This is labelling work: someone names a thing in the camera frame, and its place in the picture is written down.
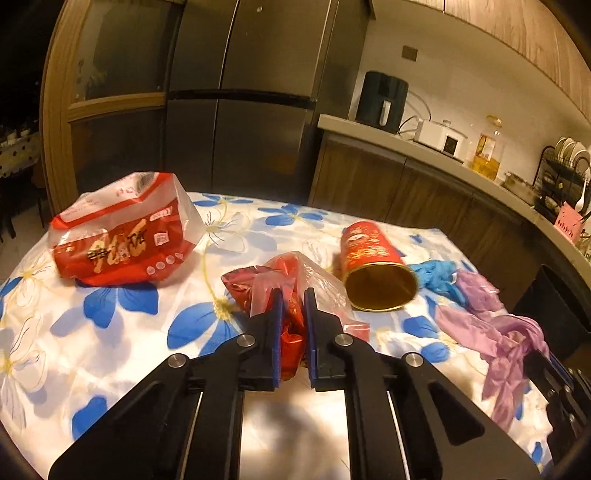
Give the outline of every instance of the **kitchen wall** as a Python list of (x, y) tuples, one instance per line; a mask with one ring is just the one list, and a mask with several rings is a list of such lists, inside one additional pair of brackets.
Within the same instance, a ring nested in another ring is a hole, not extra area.
[[(506, 139), (502, 178), (513, 171), (532, 182), (542, 149), (561, 135), (591, 145), (583, 115), (526, 59), (474, 27), (427, 7), (416, 9), (431, 15), (431, 24), (414, 15), (370, 22), (349, 119), (355, 118), (365, 72), (379, 70), (406, 80), (428, 103), (434, 121), (450, 120), (466, 134), (467, 157), (476, 149), (486, 115), (500, 117)], [(404, 45), (418, 49), (416, 62), (402, 58)], [(409, 95), (402, 118), (415, 114), (428, 118), (421, 102)], [(403, 130), (415, 126), (411, 121)]]

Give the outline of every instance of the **glass panel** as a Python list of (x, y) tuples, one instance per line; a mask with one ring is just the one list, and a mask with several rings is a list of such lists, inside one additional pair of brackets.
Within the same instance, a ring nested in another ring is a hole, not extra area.
[(161, 170), (165, 110), (143, 110), (72, 123), (78, 192), (92, 192), (135, 171)]
[(93, 0), (76, 54), (73, 102), (165, 90), (182, 5)]

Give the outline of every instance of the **gold can rim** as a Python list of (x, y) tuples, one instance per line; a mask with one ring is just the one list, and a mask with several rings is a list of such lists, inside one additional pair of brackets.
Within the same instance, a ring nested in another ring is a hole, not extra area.
[(366, 307), (360, 307), (359, 305), (356, 305), (353, 301), (351, 301), (351, 299), (349, 299), (349, 301), (351, 302), (351, 305), (353, 307), (355, 307), (358, 310), (361, 310), (362, 312), (393, 312), (394, 310), (398, 310), (401, 309), (402, 307), (404, 307), (406, 304), (408, 304), (409, 302), (411, 302), (415, 296), (417, 296), (418, 293), (418, 277), (416, 272), (410, 268), (407, 264), (401, 263), (401, 262), (370, 262), (370, 263), (366, 263), (366, 264), (362, 264), (362, 265), (358, 265), (355, 268), (352, 268), (351, 270), (347, 270), (343, 276), (343, 285), (345, 286), (345, 290), (347, 288), (347, 280), (349, 279), (349, 276), (352, 273), (355, 273), (359, 270), (363, 270), (367, 267), (371, 267), (373, 265), (392, 265), (394, 267), (398, 267), (402, 270), (406, 270), (406, 272), (410, 273), (413, 280), (414, 280), (414, 295), (412, 295), (412, 297), (408, 300), (406, 300), (405, 302), (400, 303), (399, 305), (396, 305), (394, 307), (389, 307), (387, 309), (370, 309), (370, 308), (366, 308)]

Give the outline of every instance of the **kitchen counter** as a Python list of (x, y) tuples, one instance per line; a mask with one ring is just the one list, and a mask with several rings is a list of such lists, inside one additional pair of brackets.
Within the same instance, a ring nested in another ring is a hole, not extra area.
[(461, 182), (470, 185), (484, 195), (491, 197), (503, 204), (513, 212), (520, 215), (535, 227), (548, 239), (556, 248), (562, 252), (565, 258), (574, 266), (583, 281), (591, 288), (591, 264), (546, 218), (536, 212), (521, 199), (505, 190), (503, 187), (488, 180), (480, 174), (469, 170), (461, 163), (439, 153), (431, 148), (405, 140), (397, 135), (390, 134), (383, 130), (362, 125), (357, 122), (345, 120), (330, 115), (321, 115), (318, 127), (328, 132), (331, 137), (338, 141), (338, 137), (357, 140), (356, 148), (368, 149), (372, 146), (379, 147), (404, 157), (411, 158), (428, 167), (435, 168), (448, 175), (455, 177)]

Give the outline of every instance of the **glass door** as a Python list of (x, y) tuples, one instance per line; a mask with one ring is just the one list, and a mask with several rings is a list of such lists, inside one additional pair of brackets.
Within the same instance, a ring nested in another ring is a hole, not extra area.
[(54, 213), (163, 166), (168, 73), (183, 3), (67, 0), (43, 77), (43, 166)]

